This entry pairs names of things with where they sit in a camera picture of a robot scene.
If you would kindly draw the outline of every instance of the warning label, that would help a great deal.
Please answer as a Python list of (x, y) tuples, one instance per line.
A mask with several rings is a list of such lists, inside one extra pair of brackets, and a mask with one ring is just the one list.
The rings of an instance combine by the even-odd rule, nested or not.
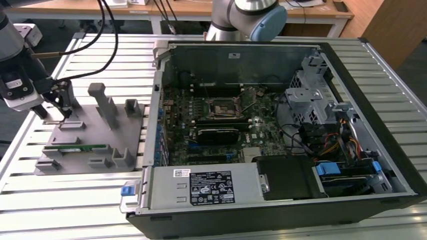
[(189, 195), (193, 206), (235, 203), (232, 172), (189, 173)]

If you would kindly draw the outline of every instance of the circuit board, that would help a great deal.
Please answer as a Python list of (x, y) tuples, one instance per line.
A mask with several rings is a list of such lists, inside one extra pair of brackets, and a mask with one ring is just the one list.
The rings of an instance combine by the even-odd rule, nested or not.
[[(243, 163), (242, 150), (251, 147), (259, 147), (262, 156), (287, 154), (276, 117), (272, 115), (278, 94), (263, 91), (259, 86), (248, 86), (234, 97), (196, 97), (189, 89), (164, 90), (169, 166), (219, 163), (212, 156), (222, 156), (224, 163)], [(239, 123), (230, 127), (222, 121)], [(230, 129), (246, 127), (236, 131), (236, 141), (232, 144), (204, 145), (197, 142), (201, 140), (197, 136), (201, 131), (220, 129), (222, 126), (228, 126)], [(226, 137), (220, 141), (226, 143), (230, 139)], [(192, 161), (197, 157), (204, 157), (205, 160)]]

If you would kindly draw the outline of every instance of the metal sheet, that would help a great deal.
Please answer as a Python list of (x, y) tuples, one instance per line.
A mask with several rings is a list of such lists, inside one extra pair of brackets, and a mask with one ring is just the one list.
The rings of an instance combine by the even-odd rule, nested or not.
[[(79, 47), (93, 39), (87, 34)], [(113, 96), (115, 103), (123, 104), (128, 97), (149, 104), (152, 85), (152, 70), (144, 64), (153, 60), (151, 46), (155, 40), (168, 40), (169, 36), (123, 35), (120, 49), (112, 68), (103, 73), (72, 81), (77, 100), (81, 104), (95, 104), (87, 95), (91, 83), (103, 82), (107, 94)], [(200, 36), (184, 36), (185, 40), (201, 40)], [(89, 49), (76, 53), (71, 59), (61, 59), (56, 68), (60, 75), (71, 76), (99, 67), (112, 53), (113, 35), (104, 34), (99, 43)], [(396, 79), (378, 68), (378, 57), (367, 51), (364, 45), (355, 39), (342, 38), (299, 38), (280, 37), (275, 41), (283, 42), (319, 42), (327, 41), (346, 66), (356, 83), (367, 93), (376, 111), (406, 154), (427, 180), (427, 122), (423, 108), (416, 105), (404, 87), (396, 86)], [(139, 171), (107, 174), (73, 175), (32, 175), (35, 162), (41, 154), (43, 144), (49, 138), (53, 125), (45, 125), (33, 115), (27, 119), (21, 134), (16, 138), (15, 150), (3, 159), (9, 160), (9, 166), (0, 180), (0, 235), (1, 239), (109, 239), (143, 240), (140, 231), (128, 224), (119, 211), (120, 186), (125, 181), (139, 179)], [(140, 139), (144, 140), (147, 130), (141, 130)], [(139, 155), (144, 153), (145, 143), (139, 144)], [(143, 156), (137, 156), (140, 170)], [(266, 232), (248, 232), (222, 236), (197, 237), (204, 240), (219, 239), (427, 239), (427, 207), (426, 203), (406, 209), (391, 210), (363, 220), (360, 223), (316, 226)]]

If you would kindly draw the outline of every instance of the robotic arm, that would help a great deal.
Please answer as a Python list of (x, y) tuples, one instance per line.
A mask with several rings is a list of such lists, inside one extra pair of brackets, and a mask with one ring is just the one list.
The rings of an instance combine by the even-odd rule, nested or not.
[(271, 41), (280, 33), (288, 13), (278, 0), (215, 0), (208, 41)]
[[(9, 108), (16, 111), (32, 110), (41, 119), (48, 116), (41, 106), (47, 101), (68, 118), (72, 106), (77, 105), (72, 82), (49, 77), (3, 11), (40, 2), (45, 0), (0, 0), (0, 99)], [(286, 20), (287, 11), (279, 6), (278, 0), (215, 0), (207, 40), (244, 41), (248, 36), (252, 41), (271, 41), (283, 29)]]
[(75, 102), (71, 81), (56, 82), (33, 51), (15, 29), (5, 8), (43, 2), (41, 0), (0, 0), (0, 99), (16, 110), (32, 110), (41, 119), (48, 112), (41, 106), (51, 103), (65, 118), (69, 117)]

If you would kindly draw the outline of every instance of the wooden desk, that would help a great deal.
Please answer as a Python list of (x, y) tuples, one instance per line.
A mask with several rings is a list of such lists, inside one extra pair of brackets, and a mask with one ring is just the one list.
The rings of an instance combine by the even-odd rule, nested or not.
[[(177, 20), (211, 21), (212, 4), (209, 2), (169, 0), (169, 3)], [(172, 13), (167, 5), (165, 9), (171, 18)], [(354, 17), (351, 12), (336, 11), (332, 0), (327, 0), (327, 3), (322, 6), (306, 8), (304, 11), (303, 9), (290, 10), (287, 23), (332, 25), (327, 34), (331, 38), (340, 36), (347, 20)], [(112, 9), (112, 12), (117, 20), (149, 20), (152, 33), (161, 34), (160, 22), (163, 17), (153, 1), (149, 1), (147, 5), (129, 4), (128, 8), (116, 8)], [(95, 0), (53, 0), (8, 9), (7, 13), (11, 17), (27, 19), (93, 20), (101, 18), (99, 4)]]
[[(211, 21), (212, 3), (200, 1), (203, 0), (169, 0), (177, 20)], [(171, 18), (172, 12), (168, 7), (165, 9)], [(160, 17), (160, 11), (155, 5), (152, 7), (151, 14)], [(354, 17), (351, 12), (339, 12), (336, 10), (332, 0), (327, 0), (326, 4), (320, 6), (307, 7), (304, 10), (302, 8), (288, 10), (287, 14), (287, 23), (290, 24), (306, 23), (332, 25), (327, 34), (330, 38), (338, 38), (340, 36), (348, 19)]]
[[(116, 20), (149, 20), (153, 1), (147, 5), (129, 4), (128, 8), (111, 9)], [(52, 0), (7, 10), (7, 15), (24, 19), (101, 19), (100, 6), (96, 0)]]

